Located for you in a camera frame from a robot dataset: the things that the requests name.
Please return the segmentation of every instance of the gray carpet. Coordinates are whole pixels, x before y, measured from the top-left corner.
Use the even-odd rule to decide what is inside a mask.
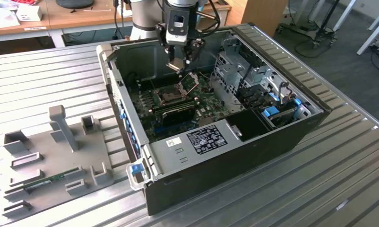
[[[298,8],[302,0],[291,0],[291,7]],[[307,21],[307,15],[315,1],[304,11],[300,21]],[[318,20],[323,20],[331,4],[327,2]],[[344,8],[338,7],[328,27],[332,28]],[[332,48],[318,58],[310,59],[295,52],[295,45],[307,40],[288,30],[275,34],[278,42],[304,61],[312,69],[338,87],[339,90],[379,119],[379,70],[371,63],[371,50],[362,56],[356,55],[362,44],[371,35],[367,30],[374,20],[367,20],[352,13],[339,31],[339,40]],[[304,47],[304,55],[310,55],[311,48]]]

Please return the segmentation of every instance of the white box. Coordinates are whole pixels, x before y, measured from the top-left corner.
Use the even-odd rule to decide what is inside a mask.
[[[20,21],[40,21],[43,18],[40,6],[20,5],[16,15]]]

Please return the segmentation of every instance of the black cable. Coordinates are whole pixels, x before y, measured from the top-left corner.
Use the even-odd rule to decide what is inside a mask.
[[[96,35],[96,30],[93,31],[92,38],[88,42],[83,42],[83,41],[75,39],[73,37],[69,37],[69,39],[73,40],[75,42],[80,43],[80,44],[89,44],[93,41],[95,35]]]
[[[318,58],[323,53],[326,53],[328,50],[330,50],[330,48],[331,47],[328,47],[324,51],[322,51],[319,54],[316,54],[316,55],[314,55],[314,56],[307,56],[307,55],[304,55],[304,54],[302,54],[300,53],[300,51],[298,50],[298,47],[300,46],[300,45],[303,45],[304,43],[307,43],[307,42],[310,42],[311,41],[311,39],[308,39],[308,40],[306,40],[306,41],[303,41],[302,43],[299,43],[296,46],[295,46],[295,51],[296,51],[296,53],[299,54],[299,55],[302,55],[303,57],[306,57],[306,58]]]
[[[165,13],[165,11],[164,11],[164,7],[163,7],[163,5],[160,4],[160,0],[157,0],[157,4],[159,4],[159,7],[160,7],[160,9],[161,9],[163,13]]]
[[[77,35],[72,35],[72,34],[68,34],[68,35],[71,35],[71,36],[73,36],[73,37],[77,37],[77,36],[80,36],[83,34],[83,32],[80,32],[80,34],[77,34]]]
[[[117,14],[117,0],[115,0],[115,1],[116,1],[116,4],[115,4],[113,21],[115,21],[115,27],[116,27],[116,29],[115,29],[113,35],[116,36],[116,33],[119,32],[119,34],[120,34],[121,38],[124,39],[124,38],[125,38],[125,36],[123,35],[123,33],[120,32],[119,27],[117,27],[117,21],[116,21],[116,14]]]
[[[250,75],[250,73],[251,73],[251,69],[252,69],[252,65],[248,66],[246,75],[244,75],[244,77],[242,78],[242,80],[240,80],[240,82],[239,82],[239,88],[243,87],[243,83],[244,83],[244,81],[246,81],[246,79],[247,79],[247,77],[248,77],[248,75]]]
[[[296,25],[295,20],[292,18],[292,14],[291,14],[290,0],[287,2],[287,6],[288,6],[288,12],[290,12],[290,17],[291,17],[291,20],[292,20],[292,24]]]
[[[374,67],[376,67],[376,69],[379,70],[379,66],[375,64],[374,62],[374,55],[376,54],[376,56],[379,57],[379,53],[376,53],[375,51],[372,51],[372,54],[371,54],[371,64],[374,65]]]
[[[120,7],[120,17],[121,17],[121,32],[120,32],[120,35],[121,35],[121,38],[124,39],[125,38],[125,35],[124,35],[124,29],[125,29],[125,19],[124,19],[124,8]]]
[[[217,21],[215,21],[215,23],[211,26],[208,26],[205,29],[203,29],[203,31],[209,30],[216,24],[217,24]]]
[[[212,9],[213,9],[213,12],[215,12],[215,15],[216,15],[216,22],[217,22],[217,26],[215,27],[215,29],[211,31],[211,32],[208,32],[207,34],[201,34],[200,35],[200,37],[208,37],[209,35],[212,35],[215,32],[216,32],[216,30],[219,29],[219,27],[220,27],[220,23],[221,23],[221,21],[220,21],[220,16],[219,16],[219,13],[217,13],[217,10],[216,10],[216,6],[215,6],[215,3],[213,3],[213,1],[212,0],[208,0],[208,2],[209,2],[209,5],[212,6]]]
[[[287,83],[283,81],[279,85],[279,95],[278,95],[278,98],[279,98],[279,103],[282,104],[282,88],[284,87]]]

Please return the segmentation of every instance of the sticker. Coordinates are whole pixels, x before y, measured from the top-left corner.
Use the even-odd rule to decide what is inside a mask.
[[[227,141],[215,125],[187,134],[197,154],[204,154],[227,145]]]
[[[172,140],[167,140],[168,147],[172,147],[176,144],[181,143],[181,139],[179,137],[173,138]]]
[[[24,28],[24,31],[35,31],[35,30],[44,30],[47,29],[45,27],[28,27],[28,28]]]

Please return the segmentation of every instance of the circuit board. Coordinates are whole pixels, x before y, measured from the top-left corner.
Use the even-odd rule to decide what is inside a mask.
[[[177,84],[131,93],[131,99],[151,142],[201,127],[229,114],[224,103],[211,89],[208,80],[207,76],[199,76],[199,84],[195,87],[195,80],[185,78],[181,81],[184,89],[189,91],[195,87],[187,96],[180,96],[176,91]],[[185,121],[172,122],[165,127],[160,123],[161,118],[177,109],[188,109],[195,113]]]

